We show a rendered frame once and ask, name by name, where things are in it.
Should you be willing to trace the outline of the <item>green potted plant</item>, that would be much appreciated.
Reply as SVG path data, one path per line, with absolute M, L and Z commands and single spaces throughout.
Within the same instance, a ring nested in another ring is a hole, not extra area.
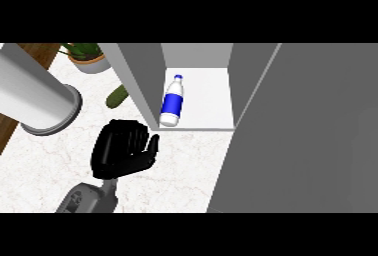
M 76 69 L 85 74 L 97 74 L 110 68 L 104 53 L 97 43 L 62 43 L 65 50 L 59 53 L 68 56 Z

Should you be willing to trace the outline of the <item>dark grey cabinet door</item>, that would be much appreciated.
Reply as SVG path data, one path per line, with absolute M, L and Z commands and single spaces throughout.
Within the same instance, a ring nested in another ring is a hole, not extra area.
M 378 212 L 378 44 L 280 47 L 208 209 Z

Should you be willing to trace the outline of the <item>white blue-labelled water bottle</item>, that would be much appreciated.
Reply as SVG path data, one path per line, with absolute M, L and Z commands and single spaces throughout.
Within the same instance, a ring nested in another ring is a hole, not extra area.
M 174 127 L 178 124 L 183 104 L 183 76 L 174 75 L 172 82 L 166 88 L 159 112 L 159 123 L 165 127 Z

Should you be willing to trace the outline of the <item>grey open cabinet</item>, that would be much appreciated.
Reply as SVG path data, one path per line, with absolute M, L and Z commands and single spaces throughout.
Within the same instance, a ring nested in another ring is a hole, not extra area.
M 159 124 L 159 111 L 177 75 L 183 77 L 183 105 L 171 129 L 236 129 L 279 52 L 277 43 L 103 43 L 100 48 L 150 129 L 168 129 Z

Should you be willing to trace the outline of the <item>green cucumber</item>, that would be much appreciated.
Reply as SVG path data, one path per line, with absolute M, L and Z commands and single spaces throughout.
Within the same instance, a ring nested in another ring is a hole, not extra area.
M 127 97 L 128 97 L 128 91 L 125 90 L 124 85 L 119 85 L 106 97 L 106 101 L 104 101 L 106 107 L 110 109 L 116 108 L 124 102 L 124 100 L 127 99 Z

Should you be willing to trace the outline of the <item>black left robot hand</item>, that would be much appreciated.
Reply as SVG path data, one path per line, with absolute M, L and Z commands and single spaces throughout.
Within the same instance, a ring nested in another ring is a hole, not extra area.
M 110 180 L 149 169 L 155 163 L 159 135 L 135 120 L 115 120 L 103 126 L 93 147 L 93 177 Z

